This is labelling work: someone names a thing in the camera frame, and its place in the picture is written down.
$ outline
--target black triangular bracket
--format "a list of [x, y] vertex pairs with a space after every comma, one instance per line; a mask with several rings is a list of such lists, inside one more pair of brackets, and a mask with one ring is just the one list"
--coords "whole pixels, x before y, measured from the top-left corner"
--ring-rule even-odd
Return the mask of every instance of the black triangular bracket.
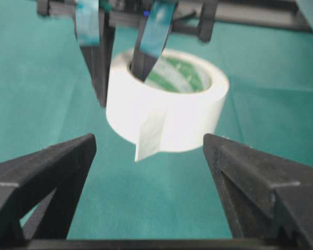
[[0, 163], [0, 243], [65, 239], [95, 153], [88, 134]]
[[279, 238], [313, 249], [313, 167], [215, 135], [204, 154], [236, 238]]

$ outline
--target tape roll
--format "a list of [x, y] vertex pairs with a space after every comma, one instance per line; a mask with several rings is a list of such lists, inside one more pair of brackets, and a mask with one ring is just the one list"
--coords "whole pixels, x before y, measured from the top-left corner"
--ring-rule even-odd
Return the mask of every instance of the tape roll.
[[110, 68], [106, 117], [114, 131], [136, 145], [136, 161], [157, 152], [201, 147], [204, 134], [214, 133], [229, 89], [228, 78], [208, 61], [170, 49], [165, 49], [162, 56], [201, 68], [209, 75], [211, 86], [195, 93], [164, 91], [132, 75], [133, 50], [115, 57]]

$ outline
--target white tape roll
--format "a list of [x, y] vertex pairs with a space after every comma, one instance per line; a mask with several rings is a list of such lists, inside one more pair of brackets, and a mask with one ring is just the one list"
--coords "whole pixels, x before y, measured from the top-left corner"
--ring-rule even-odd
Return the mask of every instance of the white tape roll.
[[161, 151], [183, 152], [202, 146], [204, 134], [214, 133], [229, 89], [228, 78], [211, 63], [170, 49], [162, 55], [200, 67], [209, 74], [212, 85], [196, 93], [156, 89], [131, 74], [133, 50], [115, 57], [106, 117], [113, 130], [136, 144], [136, 161]]

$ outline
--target table surface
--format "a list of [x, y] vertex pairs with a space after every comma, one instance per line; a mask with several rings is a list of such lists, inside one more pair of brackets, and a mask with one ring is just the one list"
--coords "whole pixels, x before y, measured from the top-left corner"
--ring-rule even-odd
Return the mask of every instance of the table surface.
[[[231, 233], [201, 148], [139, 163], [108, 125], [70, 19], [0, 0], [0, 162], [94, 133], [70, 239], [215, 239]], [[113, 55], [136, 31], [118, 28]], [[216, 134], [313, 166], [313, 34], [216, 23], [212, 42], [167, 44], [211, 61], [231, 87]]]

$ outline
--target blue light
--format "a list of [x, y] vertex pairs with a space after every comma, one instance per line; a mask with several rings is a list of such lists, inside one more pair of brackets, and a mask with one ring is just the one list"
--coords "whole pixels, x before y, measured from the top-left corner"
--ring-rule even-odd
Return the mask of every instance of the blue light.
[[144, 10], [144, 17], [148, 17], [149, 16], [149, 10]]

